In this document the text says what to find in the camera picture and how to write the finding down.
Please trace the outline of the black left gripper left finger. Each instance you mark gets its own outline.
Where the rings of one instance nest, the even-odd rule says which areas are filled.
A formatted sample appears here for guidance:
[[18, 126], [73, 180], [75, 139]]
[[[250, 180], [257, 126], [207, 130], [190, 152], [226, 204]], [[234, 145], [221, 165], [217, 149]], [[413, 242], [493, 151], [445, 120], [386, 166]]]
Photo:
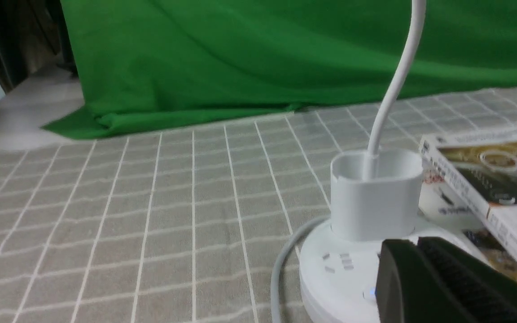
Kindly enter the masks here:
[[464, 323], [465, 312], [427, 260], [408, 240], [384, 240], [376, 279], [381, 323]]

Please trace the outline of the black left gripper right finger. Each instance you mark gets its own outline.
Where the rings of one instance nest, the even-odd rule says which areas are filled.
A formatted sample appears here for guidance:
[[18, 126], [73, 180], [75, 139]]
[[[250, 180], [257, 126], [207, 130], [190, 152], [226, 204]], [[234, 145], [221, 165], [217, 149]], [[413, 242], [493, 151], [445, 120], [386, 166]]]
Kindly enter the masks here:
[[517, 282], [440, 237], [417, 247], [477, 323], [517, 323]]

